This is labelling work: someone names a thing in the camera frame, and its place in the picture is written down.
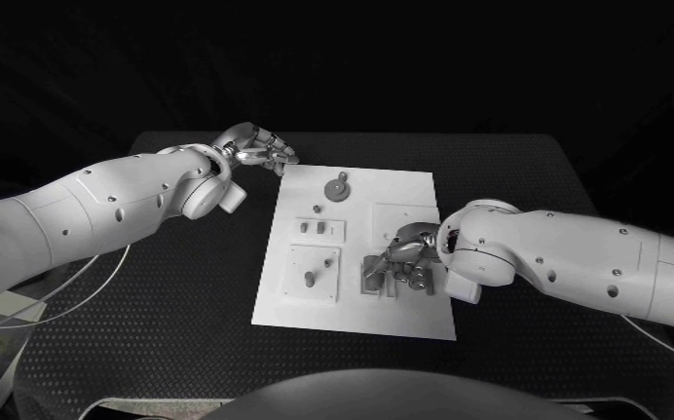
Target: cable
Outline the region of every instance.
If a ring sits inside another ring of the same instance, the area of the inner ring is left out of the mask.
[[[637,331],[642,333],[648,339],[652,339],[667,350],[674,352],[674,347],[667,345],[652,334],[650,334],[641,327],[637,326],[635,322],[624,315],[621,315],[622,319],[635,327]]]
[[[43,296],[38,301],[32,302],[26,308],[19,310],[16,313],[13,313],[3,321],[0,321],[0,325],[3,325],[9,320],[12,320],[20,313],[25,313],[30,308],[35,308],[40,303],[43,303],[74,281],[75,279],[82,275],[82,272],[88,269],[91,264],[95,262],[98,259],[98,255],[89,260],[84,268],[78,271],[75,276],[50,292]]]
[[[48,320],[43,320],[43,321],[38,321],[36,323],[30,323],[27,325],[3,325],[0,326],[0,330],[3,329],[20,329],[23,327],[32,327],[35,325],[43,325],[45,323],[49,323],[52,322],[53,320],[58,320],[61,317],[66,316],[71,312],[74,312],[82,305],[85,305],[85,303],[91,300],[91,298],[105,289],[105,286],[110,284],[110,281],[112,280],[112,278],[115,277],[121,267],[122,267],[122,264],[124,264],[124,260],[127,259],[127,254],[130,253],[130,248],[131,248],[131,245],[127,246],[127,250],[124,251],[124,255],[122,255],[122,258],[120,259],[120,264],[117,265],[115,267],[115,270],[112,271],[112,274],[110,275],[108,277],[108,280],[102,283],[102,286],[98,288],[98,290],[88,296],[88,298],[81,301],[81,303],[78,303],[78,305],[75,305],[69,310],[66,310],[61,315],[56,315],[53,318],[49,318]]]

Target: black mesh surface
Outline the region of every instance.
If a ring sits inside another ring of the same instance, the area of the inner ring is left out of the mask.
[[[147,133],[133,153],[218,135]],[[546,135],[281,136],[304,164],[432,172],[441,217],[480,198],[524,211],[595,213]],[[673,354],[619,317],[540,295],[521,280],[485,287],[478,305],[452,302],[458,342],[252,325],[279,179],[241,167],[235,180],[249,192],[236,213],[171,218],[133,245],[95,299],[36,331],[17,374],[23,418],[78,417],[104,398],[229,399],[291,377],[356,367],[452,373],[547,399],[625,397],[668,418]],[[46,316],[89,295],[121,253],[101,257]],[[658,333],[657,325],[648,329]]]

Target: black curtain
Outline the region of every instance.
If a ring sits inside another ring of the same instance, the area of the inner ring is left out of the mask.
[[[549,133],[601,212],[674,233],[673,0],[2,8],[6,196],[125,155],[143,131],[251,120],[277,132]]]

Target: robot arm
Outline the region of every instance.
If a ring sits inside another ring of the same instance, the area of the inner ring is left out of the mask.
[[[481,200],[447,218],[425,247],[448,269],[447,293],[470,303],[481,286],[506,286],[520,274],[546,295],[674,325],[674,238],[640,227]],[[389,270],[392,249],[366,278]]]
[[[282,175],[295,151],[243,123],[213,145],[187,144],[86,167],[22,196],[0,201],[0,291],[50,268],[110,252],[151,235],[177,215],[233,212],[246,192],[238,165]]]

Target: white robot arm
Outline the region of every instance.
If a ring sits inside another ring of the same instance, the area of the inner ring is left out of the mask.
[[[426,230],[415,240],[405,238],[405,249],[412,244],[418,250],[434,248],[454,298],[478,303],[481,286],[507,286],[520,274],[546,295],[674,325],[674,238],[596,217],[552,210],[521,213],[494,200],[468,203],[435,234]],[[406,282],[419,289],[423,258],[399,253],[402,244],[392,244],[364,277],[373,280],[396,261],[416,263]]]
[[[55,266],[95,256],[151,235],[177,215],[203,217],[219,205],[233,212],[246,192],[232,181],[238,165],[282,175],[295,151],[251,123],[212,145],[187,144],[115,159],[0,201],[0,291]]]

